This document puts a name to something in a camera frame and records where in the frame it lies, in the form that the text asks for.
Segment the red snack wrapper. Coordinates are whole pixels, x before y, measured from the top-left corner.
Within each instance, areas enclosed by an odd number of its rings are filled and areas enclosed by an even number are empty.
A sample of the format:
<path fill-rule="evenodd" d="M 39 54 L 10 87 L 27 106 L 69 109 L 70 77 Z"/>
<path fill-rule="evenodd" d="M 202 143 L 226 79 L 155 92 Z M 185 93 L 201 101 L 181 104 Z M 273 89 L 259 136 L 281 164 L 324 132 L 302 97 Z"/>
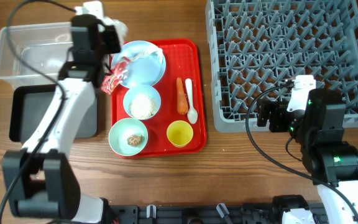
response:
<path fill-rule="evenodd" d="M 128 77 L 128 69 L 130 61 L 123 59 L 117 62 L 108 75 L 105 76 L 102 85 L 101 91 L 106 94 L 111 94 L 118 85 L 120 85 Z"/>

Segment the light blue rice bowl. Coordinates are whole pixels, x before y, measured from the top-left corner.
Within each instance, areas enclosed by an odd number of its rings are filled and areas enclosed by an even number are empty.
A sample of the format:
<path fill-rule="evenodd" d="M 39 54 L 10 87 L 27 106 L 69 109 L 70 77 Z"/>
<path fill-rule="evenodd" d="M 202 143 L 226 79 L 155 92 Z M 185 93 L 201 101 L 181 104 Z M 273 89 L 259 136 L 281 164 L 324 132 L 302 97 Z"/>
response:
<path fill-rule="evenodd" d="M 138 85 L 130 88 L 123 99 L 125 112 L 139 120 L 153 118 L 161 107 L 160 93 L 152 86 Z"/>

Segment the white rice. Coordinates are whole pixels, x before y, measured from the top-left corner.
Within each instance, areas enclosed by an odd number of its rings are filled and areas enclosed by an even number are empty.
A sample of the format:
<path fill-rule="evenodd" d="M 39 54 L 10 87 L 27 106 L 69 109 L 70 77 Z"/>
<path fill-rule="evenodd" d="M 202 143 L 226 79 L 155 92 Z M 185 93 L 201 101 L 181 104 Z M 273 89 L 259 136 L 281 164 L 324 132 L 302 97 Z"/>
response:
<path fill-rule="evenodd" d="M 139 94 L 129 104 L 129 112 L 136 119 L 149 119 L 158 111 L 155 98 Z"/>

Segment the light green bowl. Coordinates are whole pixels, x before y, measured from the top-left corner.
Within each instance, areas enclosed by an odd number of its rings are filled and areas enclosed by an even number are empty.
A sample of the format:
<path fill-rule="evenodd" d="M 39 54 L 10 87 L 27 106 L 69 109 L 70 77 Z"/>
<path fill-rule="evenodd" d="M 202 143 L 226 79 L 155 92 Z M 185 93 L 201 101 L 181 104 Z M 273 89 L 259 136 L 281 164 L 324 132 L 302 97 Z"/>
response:
<path fill-rule="evenodd" d="M 133 134 L 143 136 L 142 144 L 135 147 L 127 144 L 127 138 Z M 148 138 L 149 133 L 143 122 L 134 118 L 124 118 L 111 127 L 108 141 L 116 154 L 130 157 L 139 154 L 145 148 Z"/>

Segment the orange carrot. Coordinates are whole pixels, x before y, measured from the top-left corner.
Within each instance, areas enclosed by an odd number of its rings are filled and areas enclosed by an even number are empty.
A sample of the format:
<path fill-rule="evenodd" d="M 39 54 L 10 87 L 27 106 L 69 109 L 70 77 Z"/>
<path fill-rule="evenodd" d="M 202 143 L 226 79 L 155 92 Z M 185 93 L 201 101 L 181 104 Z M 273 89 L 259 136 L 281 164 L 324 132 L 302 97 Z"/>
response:
<path fill-rule="evenodd" d="M 179 114 L 186 114 L 188 112 L 188 103 L 183 89 L 183 82 L 181 78 L 176 80 L 177 86 L 177 111 Z"/>

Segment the brown mushroom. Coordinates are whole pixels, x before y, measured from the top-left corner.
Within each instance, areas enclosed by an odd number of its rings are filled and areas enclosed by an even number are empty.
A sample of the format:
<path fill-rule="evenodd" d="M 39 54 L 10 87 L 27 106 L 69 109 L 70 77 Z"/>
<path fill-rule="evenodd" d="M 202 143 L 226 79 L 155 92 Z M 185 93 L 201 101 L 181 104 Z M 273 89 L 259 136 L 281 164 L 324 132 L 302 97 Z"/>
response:
<path fill-rule="evenodd" d="M 142 144 L 143 142 L 143 136 L 142 135 L 136 135 L 133 134 L 127 138 L 127 144 L 130 146 L 138 146 Z"/>

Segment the yellow cup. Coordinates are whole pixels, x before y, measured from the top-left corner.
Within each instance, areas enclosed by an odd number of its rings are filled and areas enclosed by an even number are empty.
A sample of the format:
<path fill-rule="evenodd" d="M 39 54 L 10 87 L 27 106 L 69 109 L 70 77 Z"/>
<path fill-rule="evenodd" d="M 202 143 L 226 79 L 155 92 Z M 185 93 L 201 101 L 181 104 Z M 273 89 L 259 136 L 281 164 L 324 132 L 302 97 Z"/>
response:
<path fill-rule="evenodd" d="M 185 147 L 193 135 L 193 128 L 186 121 L 174 121 L 167 128 L 167 138 L 175 147 Z"/>

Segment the white tissue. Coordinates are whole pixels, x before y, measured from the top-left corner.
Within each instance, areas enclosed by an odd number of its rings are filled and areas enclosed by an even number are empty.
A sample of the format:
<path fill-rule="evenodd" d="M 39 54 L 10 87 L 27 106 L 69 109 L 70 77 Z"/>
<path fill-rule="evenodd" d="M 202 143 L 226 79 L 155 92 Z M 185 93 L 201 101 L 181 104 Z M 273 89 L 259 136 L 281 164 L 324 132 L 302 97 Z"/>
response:
<path fill-rule="evenodd" d="M 109 26 L 114 26 L 116 31 L 117 31 L 117 34 L 118 34 L 118 37 L 120 39 L 121 42 L 124 42 L 124 39 L 127 35 L 127 32 L 128 32 L 128 28 L 127 26 L 125 25 L 125 23 L 121 22 L 120 20 L 117 20 L 117 19 L 111 19 L 109 17 L 105 17 L 103 19 L 104 23 L 109 25 Z"/>

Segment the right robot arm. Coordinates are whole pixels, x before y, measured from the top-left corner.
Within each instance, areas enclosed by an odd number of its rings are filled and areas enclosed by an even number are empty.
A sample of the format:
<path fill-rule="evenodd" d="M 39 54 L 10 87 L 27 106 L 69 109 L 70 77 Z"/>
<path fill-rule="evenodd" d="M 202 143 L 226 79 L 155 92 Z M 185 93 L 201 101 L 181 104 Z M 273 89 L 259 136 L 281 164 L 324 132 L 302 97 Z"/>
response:
<path fill-rule="evenodd" d="M 287 131 L 301 146 L 306 174 L 291 169 L 263 153 L 276 166 L 310 179 L 317 187 L 329 223 L 358 223 L 358 149 L 343 141 L 342 122 L 346 105 L 339 93 L 314 89 L 308 93 L 306 108 L 287 112 L 288 105 L 269 103 L 262 92 L 251 104 L 258 114 L 258 126 L 270 123 L 272 132 Z"/>

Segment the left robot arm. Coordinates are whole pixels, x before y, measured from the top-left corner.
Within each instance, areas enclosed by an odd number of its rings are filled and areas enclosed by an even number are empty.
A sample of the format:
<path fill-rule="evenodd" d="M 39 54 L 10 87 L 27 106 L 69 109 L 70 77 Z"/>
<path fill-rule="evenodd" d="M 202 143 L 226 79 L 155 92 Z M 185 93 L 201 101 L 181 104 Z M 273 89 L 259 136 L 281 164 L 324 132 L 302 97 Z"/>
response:
<path fill-rule="evenodd" d="M 99 31 L 102 21 L 91 14 L 71 19 L 73 54 L 55 80 L 52 101 L 33 135 L 19 151 L 2 159 L 6 205 L 15 217 L 48 218 L 58 223 L 117 223 L 105 198 L 81 193 L 68 161 L 71 145 L 104 79 L 104 58 L 121 46 L 113 26 Z"/>

